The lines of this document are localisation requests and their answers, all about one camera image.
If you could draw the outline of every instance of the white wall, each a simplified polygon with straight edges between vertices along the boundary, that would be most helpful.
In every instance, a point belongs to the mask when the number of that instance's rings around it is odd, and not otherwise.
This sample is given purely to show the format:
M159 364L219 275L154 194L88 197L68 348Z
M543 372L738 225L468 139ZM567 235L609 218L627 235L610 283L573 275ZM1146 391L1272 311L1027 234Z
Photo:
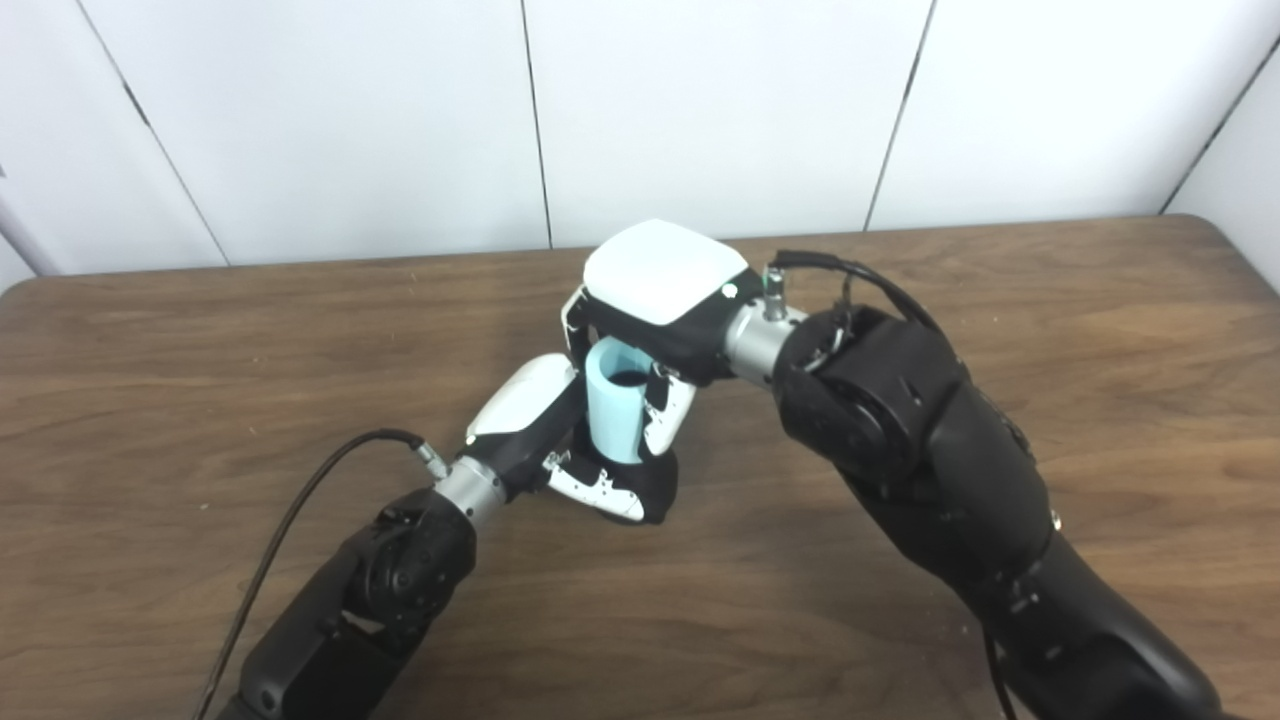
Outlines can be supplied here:
M1275 0L940 0L872 228L1158 213Z
M0 232L40 270L224 263L74 1L0 1Z
M860 228L928 0L527 0L557 246Z
M1280 60L1275 55L1169 211L1216 224L1280 288Z
M83 1L0 1L0 229L51 273L1156 213L1280 35L1275 0Z
M547 247L520 0L84 0L233 264Z

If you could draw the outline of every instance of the black cable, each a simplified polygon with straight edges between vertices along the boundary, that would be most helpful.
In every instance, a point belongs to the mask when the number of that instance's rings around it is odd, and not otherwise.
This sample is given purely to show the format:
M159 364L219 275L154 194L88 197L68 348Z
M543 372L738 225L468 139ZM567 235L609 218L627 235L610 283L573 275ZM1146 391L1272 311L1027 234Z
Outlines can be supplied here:
M1018 720L1014 712L1014 702L1009 700L1009 688L1005 687L1005 676L1000 671L1000 659L996 657L996 641L986 629L982 632L982 644L987 648L987 669L991 670L991 684L996 688L996 700L1000 701L1000 711L1005 714L1005 720Z
M893 304L893 307L902 314L908 320L916 322L931 331L942 334L942 328L938 323L929 315L929 311L924 309L914 297L911 297L905 290L899 287L893 281L886 278L884 275L877 273L876 270L868 268L867 265L856 260L842 260L831 255L828 252L809 252L804 250L780 250L773 258L772 266L778 269L786 268L817 268L822 270L837 270L846 275L856 277L859 279L867 281L873 286L878 287L884 297ZM849 283L846 283L844 290L847 292Z
M315 492L320 480L329 474L329 470L333 470L333 466L337 465L339 460L346 457L346 455L352 450L375 439L394 439L403 442L410 447L410 450L417 450L424 442L422 438L413 433L393 428L383 428L351 438L346 442L346 445L335 450L323 464L320 464L320 468L317 468L315 474L311 475L311 479L302 486L301 491L298 491L298 495L293 498L289 509L284 511L284 518L280 519L280 524L275 528L275 534L273 534L270 542L266 543L266 550L262 552L262 560L257 564L257 571L253 573L253 578L248 582L248 587L244 589L244 600L241 601L239 610L236 611L236 618L232 619L232 625L227 630L227 639L223 641L223 648L218 652L218 657L214 660L214 667L209 673L209 680L205 682L205 691L200 696L200 705L196 706L196 712L192 714L192 720L204 720L205 714L209 712L209 705L212 702L214 693L218 691L218 683L223 679L223 671L227 670L227 662L232 657L232 650L236 648L236 641L239 639L241 630L244 629L244 621L248 619L248 611L253 607L257 592L262 588L262 580L266 579L266 573L271 569L271 561L275 560L275 553L279 552L280 544L284 542L284 536L289 532L289 527L293 524L294 518L298 516L298 511L302 510L302 505L308 497L311 497L311 493Z

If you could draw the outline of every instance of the wood grain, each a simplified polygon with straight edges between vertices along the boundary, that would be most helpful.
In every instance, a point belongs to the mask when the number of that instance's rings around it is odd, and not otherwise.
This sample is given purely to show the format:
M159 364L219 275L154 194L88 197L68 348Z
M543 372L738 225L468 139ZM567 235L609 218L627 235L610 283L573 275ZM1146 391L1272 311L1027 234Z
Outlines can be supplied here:
M1032 437L1097 570L1229 707L1280 715L1280 302L1166 217L774 238L929 305ZM0 301L0 716L186 716L280 512L361 430L461 439L559 350L584 251L46 278ZM792 301L823 307L836 278ZM480 564L378 716L991 719L977 626L744 383L701 393L667 524L550 495ZM424 474L358 451L305 510L237 655Z

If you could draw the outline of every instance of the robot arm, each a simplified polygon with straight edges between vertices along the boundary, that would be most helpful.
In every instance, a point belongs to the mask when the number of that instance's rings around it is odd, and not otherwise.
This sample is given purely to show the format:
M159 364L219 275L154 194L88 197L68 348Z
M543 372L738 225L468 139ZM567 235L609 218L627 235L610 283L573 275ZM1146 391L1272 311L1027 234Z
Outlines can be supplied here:
M244 659L220 720L366 717L475 568L476 530L547 483L586 410L563 355L530 360L489 400L440 478L384 507L307 582Z
M845 274L833 310L787 307L785 270ZM928 313L829 255L780 252L763 278L732 249L652 220L602 245L566 306L692 386L768 389L786 433L829 460L913 562L950 585L1004 650L1009 685L1046 720L1225 717L1204 674L1056 532L1021 432L970 380ZM870 282L901 318L854 305Z

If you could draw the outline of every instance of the light blue cup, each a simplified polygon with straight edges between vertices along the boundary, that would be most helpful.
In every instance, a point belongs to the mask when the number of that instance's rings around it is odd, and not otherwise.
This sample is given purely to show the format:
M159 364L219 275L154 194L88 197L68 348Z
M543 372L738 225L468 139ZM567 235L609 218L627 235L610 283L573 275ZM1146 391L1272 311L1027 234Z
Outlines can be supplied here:
M652 357L613 337L596 342L586 354L591 445L614 462L640 462L644 388L652 365Z

